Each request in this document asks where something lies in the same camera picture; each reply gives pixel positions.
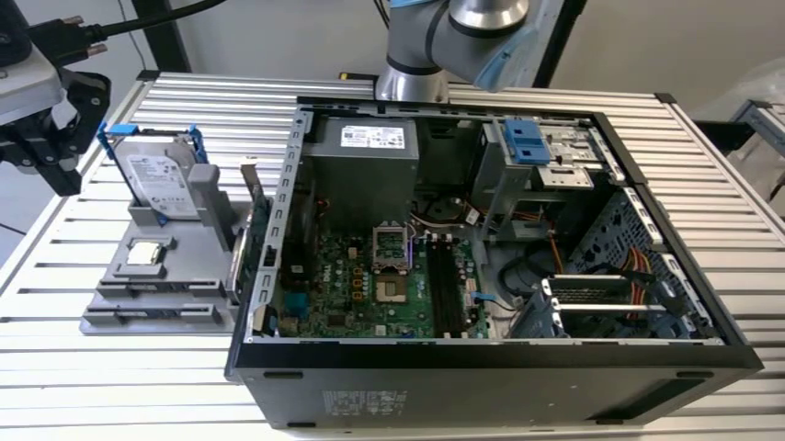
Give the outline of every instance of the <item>white sticker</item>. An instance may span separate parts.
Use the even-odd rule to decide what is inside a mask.
[[[400,416],[407,390],[322,390],[324,411],[332,416]]]
[[[403,128],[345,126],[340,130],[340,147],[404,149]]]
[[[165,156],[130,154],[128,164],[149,207],[168,218],[196,217],[196,206],[177,163]]]
[[[476,220],[479,219],[479,211],[476,211],[475,209],[471,209],[468,211],[468,214],[465,215],[465,223],[468,223],[469,225],[476,224]]]

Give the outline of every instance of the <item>blue connector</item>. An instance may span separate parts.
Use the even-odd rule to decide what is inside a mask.
[[[483,294],[481,292],[475,291],[471,293],[471,300],[495,301],[495,296],[492,294]]]
[[[512,150],[515,164],[547,164],[551,152],[536,123],[531,119],[504,119],[503,124],[504,141]]]

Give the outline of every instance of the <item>blue drive bracket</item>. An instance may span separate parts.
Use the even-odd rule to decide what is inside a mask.
[[[165,137],[188,137],[188,141],[190,141],[193,145],[193,158],[196,159],[197,164],[209,164],[206,161],[206,151],[204,150],[204,136],[198,129],[196,129],[196,125],[190,124],[186,130],[182,131],[168,131],[168,130],[152,130],[144,129],[140,130],[136,124],[113,124],[109,128],[106,128],[106,123],[102,122],[97,128],[95,138],[100,142],[100,146],[102,150],[106,152],[106,156],[113,161],[117,166],[117,170],[120,171],[120,175],[122,176],[122,180],[125,181],[125,185],[128,186],[128,190],[130,191],[130,195],[133,197],[133,205],[140,207],[141,201],[136,194],[133,193],[133,187],[128,181],[128,176],[125,174],[125,170],[122,170],[122,165],[117,161],[113,146],[129,136],[165,136]],[[158,225],[162,226],[168,222],[168,218],[161,214],[156,213],[156,217],[158,219]]]
[[[504,141],[512,151],[515,164],[545,165],[551,162],[551,151],[541,139],[539,126],[531,119],[504,119]]]

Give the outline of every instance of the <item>orange wire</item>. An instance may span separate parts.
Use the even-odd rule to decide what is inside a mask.
[[[555,270],[557,274],[564,273],[564,267],[561,266],[561,257],[559,256],[559,250],[555,247],[555,241],[552,240],[552,234],[548,234],[551,238],[551,250],[552,250],[552,258],[555,259]]]

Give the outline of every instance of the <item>slotted aluminum table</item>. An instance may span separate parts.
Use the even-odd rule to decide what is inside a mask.
[[[294,96],[369,98],[368,82],[301,82],[162,74],[138,81],[109,122],[156,129],[196,123],[220,183],[246,198],[237,165],[256,156],[276,184]],[[751,379],[644,427],[353,430],[357,438],[785,438],[785,227],[675,105],[652,95],[451,86],[456,104],[604,112],[671,221],[764,364]],[[81,336],[91,298],[128,223],[128,190],[94,146],[77,198],[55,198],[0,272],[0,431],[23,439],[289,439],[272,431],[241,386],[221,376],[229,336]]]

